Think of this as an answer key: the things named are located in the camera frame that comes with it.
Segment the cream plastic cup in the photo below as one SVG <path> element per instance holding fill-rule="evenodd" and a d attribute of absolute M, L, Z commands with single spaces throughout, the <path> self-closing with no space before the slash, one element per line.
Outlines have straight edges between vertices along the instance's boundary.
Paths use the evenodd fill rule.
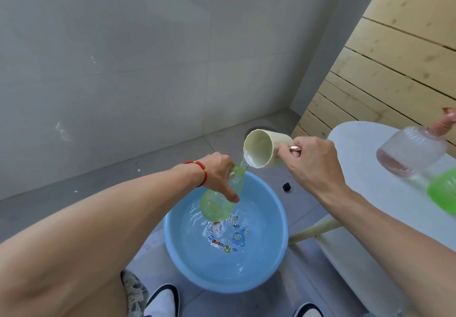
<path fill-rule="evenodd" d="M 283 133 L 267 130 L 253 130 L 244 141 L 244 159 L 253 168 L 265 168 L 282 165 L 277 156 L 279 145 L 293 144 L 293 139 Z"/>

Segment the green plastic bottle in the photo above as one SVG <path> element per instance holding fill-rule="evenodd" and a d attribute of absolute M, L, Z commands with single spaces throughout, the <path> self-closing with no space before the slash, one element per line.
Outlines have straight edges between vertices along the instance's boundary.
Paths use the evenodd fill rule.
<path fill-rule="evenodd" d="M 228 185 L 240 196 L 244 186 L 245 171 L 247 163 L 242 161 L 234 166 L 233 171 L 228 176 Z M 228 201 L 223 194 L 212 190 L 206 191 L 200 200 L 202 215 L 212 222 L 220 222 L 227 219 L 233 211 L 236 203 Z"/>
<path fill-rule="evenodd" d="M 429 184 L 427 192 L 444 211 L 456 214 L 456 167 L 435 178 Z"/>

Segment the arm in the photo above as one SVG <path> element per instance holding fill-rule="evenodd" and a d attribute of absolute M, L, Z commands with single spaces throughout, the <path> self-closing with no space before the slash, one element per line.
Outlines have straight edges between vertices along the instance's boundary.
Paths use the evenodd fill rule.
<path fill-rule="evenodd" d="M 298 137 L 293 155 L 282 144 L 279 156 L 306 190 L 353 234 L 397 282 L 423 316 L 456 311 L 456 252 L 371 205 L 346 184 L 334 143 Z"/>
<path fill-rule="evenodd" d="M 226 155 L 200 160 L 205 187 L 227 184 Z M 166 213 L 204 179 L 196 164 L 123 182 L 71 205 L 0 245 L 0 316 L 64 314 L 127 266 Z"/>

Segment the white table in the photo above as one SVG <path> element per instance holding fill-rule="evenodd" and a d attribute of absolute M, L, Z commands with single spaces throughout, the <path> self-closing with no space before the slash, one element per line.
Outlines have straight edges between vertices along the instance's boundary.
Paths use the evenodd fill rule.
<path fill-rule="evenodd" d="M 379 164 L 375 153 L 396 131 L 382 124 L 351 121 L 336 126 L 328 139 L 337 148 L 345 181 L 353 190 L 390 216 L 456 251 L 456 217 L 440 209 L 425 190 L 429 179 L 456 166 L 456 160 L 445 155 L 423 174 L 412 178 L 394 176 Z M 316 239 L 371 313 L 393 317 L 409 305 L 405 294 L 345 228 Z"/>

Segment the white sneaker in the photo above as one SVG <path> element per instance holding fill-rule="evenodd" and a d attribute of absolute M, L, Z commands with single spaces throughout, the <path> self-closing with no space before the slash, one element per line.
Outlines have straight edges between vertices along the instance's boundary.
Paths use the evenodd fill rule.
<path fill-rule="evenodd" d="M 176 286 L 167 283 L 158 288 L 147 302 L 144 316 L 179 317 L 181 300 Z"/>
<path fill-rule="evenodd" d="M 293 317 L 323 317 L 323 314 L 316 305 L 305 303 L 296 310 Z"/>

